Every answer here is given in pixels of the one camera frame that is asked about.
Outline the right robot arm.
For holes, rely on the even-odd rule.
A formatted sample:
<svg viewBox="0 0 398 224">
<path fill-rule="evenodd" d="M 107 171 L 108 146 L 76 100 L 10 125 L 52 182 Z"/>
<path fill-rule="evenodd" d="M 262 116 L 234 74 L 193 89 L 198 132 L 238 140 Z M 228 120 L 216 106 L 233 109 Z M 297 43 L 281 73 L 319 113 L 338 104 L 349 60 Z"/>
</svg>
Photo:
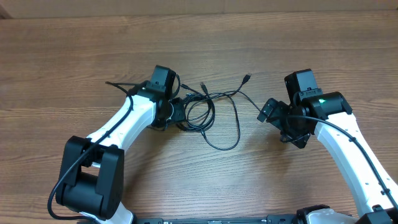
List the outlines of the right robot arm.
<svg viewBox="0 0 398 224">
<path fill-rule="evenodd" d="M 324 93 L 311 69 L 284 78 L 289 103 L 269 98 L 258 120 L 280 131 L 280 141 L 299 149 L 315 136 L 338 166 L 348 185 L 357 217 L 326 205 L 297 210 L 278 223 L 397 223 L 397 184 L 363 137 L 352 107 L 338 91 Z"/>
</svg>

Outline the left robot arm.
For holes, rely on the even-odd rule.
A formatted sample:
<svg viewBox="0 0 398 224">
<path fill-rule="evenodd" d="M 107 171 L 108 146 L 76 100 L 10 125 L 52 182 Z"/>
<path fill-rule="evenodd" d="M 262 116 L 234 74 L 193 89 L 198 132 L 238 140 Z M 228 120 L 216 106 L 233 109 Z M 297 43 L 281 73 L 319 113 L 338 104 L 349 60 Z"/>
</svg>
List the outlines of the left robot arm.
<svg viewBox="0 0 398 224">
<path fill-rule="evenodd" d="M 136 222 L 122 203 L 126 151 L 147 127 L 165 130 L 183 121 L 180 78 L 170 68 L 155 66 L 150 80 L 130 84 L 112 83 L 126 95 L 118 112 L 99 130 L 85 138 L 72 136 L 65 144 L 57 183 L 47 201 L 56 220 L 82 223 Z M 52 203 L 67 207 L 74 216 L 56 215 Z"/>
</svg>

